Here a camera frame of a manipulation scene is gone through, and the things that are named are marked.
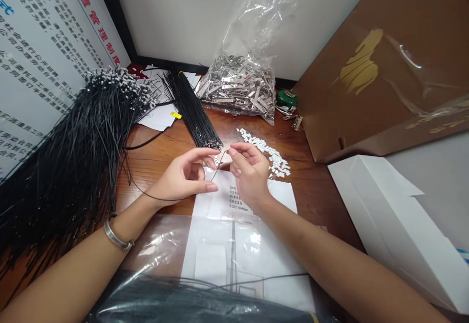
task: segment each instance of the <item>bundle of black cables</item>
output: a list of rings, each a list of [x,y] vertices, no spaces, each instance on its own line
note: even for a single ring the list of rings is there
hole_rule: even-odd
[[[70,111],[0,184],[0,279],[27,255],[23,279],[34,270],[33,280],[114,211],[130,129],[156,105],[126,69],[89,73]]]
[[[169,70],[161,79],[169,97],[182,115],[195,145],[221,150],[223,143],[184,73]]]
[[[315,320],[308,312],[200,280],[118,271],[85,322],[313,323]]]

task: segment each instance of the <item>wooden table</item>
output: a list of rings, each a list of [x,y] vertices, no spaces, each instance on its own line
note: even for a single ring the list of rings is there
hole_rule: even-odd
[[[283,116],[278,112],[276,112],[276,125],[274,127],[260,117],[242,115],[233,117],[230,114],[216,110],[207,110],[207,114],[225,144],[225,149],[231,143],[243,141],[241,134],[236,132],[236,128],[244,128],[253,136],[264,139],[269,146],[279,151],[291,167],[291,175],[280,180],[292,183],[298,214],[316,225],[325,226],[328,232],[364,251],[327,166],[316,164],[313,161],[304,132],[294,131],[291,128],[292,121],[283,121]],[[141,144],[155,134],[154,130],[137,125],[131,131],[128,144],[130,146]],[[177,120],[171,128],[168,128],[148,145],[129,151],[129,164],[135,183],[142,190],[145,190],[154,181],[158,180],[175,157],[193,147],[195,147],[194,142],[184,122]],[[127,178],[122,172],[117,190],[116,208],[118,212],[130,205],[140,194],[141,192],[134,184],[128,184]],[[173,215],[191,215],[194,199],[195,196],[166,207],[161,212]],[[151,226],[154,225],[150,224],[146,232],[150,232]],[[180,252],[178,256],[182,256],[180,261],[182,264],[184,249],[181,248],[178,252]],[[126,260],[124,267],[131,268],[135,265],[130,258]],[[5,305],[18,280],[22,277],[24,264],[25,260],[20,261],[16,269],[8,273],[0,282],[0,307]],[[171,268],[171,273],[166,273],[166,275],[180,275],[180,268],[174,266]],[[343,310],[314,282],[312,282],[312,285],[318,310],[333,312],[336,316],[342,316]]]

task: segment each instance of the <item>silver bracelet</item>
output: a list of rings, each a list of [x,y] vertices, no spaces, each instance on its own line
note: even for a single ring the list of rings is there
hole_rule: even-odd
[[[120,240],[112,231],[111,226],[109,225],[109,220],[112,218],[117,217],[116,213],[111,213],[109,217],[106,219],[104,222],[104,232],[106,233],[107,237],[109,240],[114,242],[117,246],[122,248],[124,251],[130,250],[130,248],[134,245],[134,242],[130,240],[128,243],[123,242]]]

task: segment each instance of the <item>forearm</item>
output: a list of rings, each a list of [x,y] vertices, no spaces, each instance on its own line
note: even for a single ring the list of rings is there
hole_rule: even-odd
[[[259,205],[256,213],[313,279],[360,322],[446,322],[400,277],[278,201]]]
[[[125,242],[137,239],[157,210],[154,202],[141,197],[114,218],[111,228]],[[100,228],[14,299],[0,322],[81,322],[126,254]]]

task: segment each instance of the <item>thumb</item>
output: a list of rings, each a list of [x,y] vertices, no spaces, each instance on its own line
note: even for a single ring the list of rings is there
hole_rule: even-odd
[[[228,154],[231,156],[233,160],[233,164],[235,169],[241,170],[241,173],[247,173],[253,167],[249,162],[243,157],[241,153],[239,153],[234,148],[230,148],[228,150]]]
[[[215,191],[218,191],[218,186],[210,181],[189,181],[189,192],[191,194],[206,194]]]

